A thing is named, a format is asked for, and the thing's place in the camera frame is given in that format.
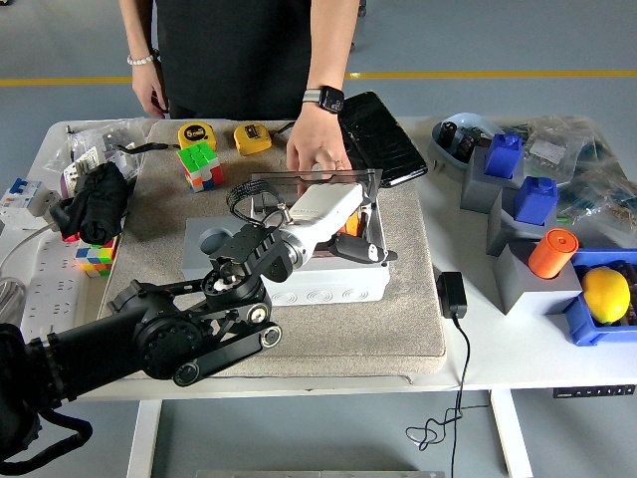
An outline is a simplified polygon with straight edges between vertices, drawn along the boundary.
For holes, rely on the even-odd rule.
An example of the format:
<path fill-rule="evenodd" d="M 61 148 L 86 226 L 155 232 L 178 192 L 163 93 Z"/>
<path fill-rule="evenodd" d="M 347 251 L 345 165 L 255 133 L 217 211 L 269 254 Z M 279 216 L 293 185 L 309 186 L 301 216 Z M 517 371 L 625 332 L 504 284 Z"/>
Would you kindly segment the person's left hand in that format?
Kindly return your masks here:
<path fill-rule="evenodd" d="M 287 143 L 287 168 L 291 171 L 350 170 L 336 114 L 315 103 L 304 103 Z"/>

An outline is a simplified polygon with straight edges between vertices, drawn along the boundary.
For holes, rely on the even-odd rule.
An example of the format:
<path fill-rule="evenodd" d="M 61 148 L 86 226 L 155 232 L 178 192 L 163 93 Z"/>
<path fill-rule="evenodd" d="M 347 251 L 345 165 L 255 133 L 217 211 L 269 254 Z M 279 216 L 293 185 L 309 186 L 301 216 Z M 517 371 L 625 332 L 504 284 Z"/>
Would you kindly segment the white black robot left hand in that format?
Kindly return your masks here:
<path fill-rule="evenodd" d="M 281 227 L 293 268 L 304 266 L 319 243 L 326 243 L 332 255 L 360 264 L 397 260 L 394 251 L 338 233 L 364 198 L 363 186 L 357 182 L 310 186 L 290 209 L 292 223 Z"/>

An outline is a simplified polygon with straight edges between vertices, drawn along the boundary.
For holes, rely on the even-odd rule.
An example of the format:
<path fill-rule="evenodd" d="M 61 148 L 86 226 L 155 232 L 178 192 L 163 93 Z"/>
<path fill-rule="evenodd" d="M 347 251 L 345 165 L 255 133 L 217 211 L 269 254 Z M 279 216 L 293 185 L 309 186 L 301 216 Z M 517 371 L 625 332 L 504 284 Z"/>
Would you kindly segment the person's right hand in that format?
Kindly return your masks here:
<path fill-rule="evenodd" d="M 132 67 L 132 89 L 143 110 L 152 118 L 168 114 L 161 66 L 157 62 Z"/>

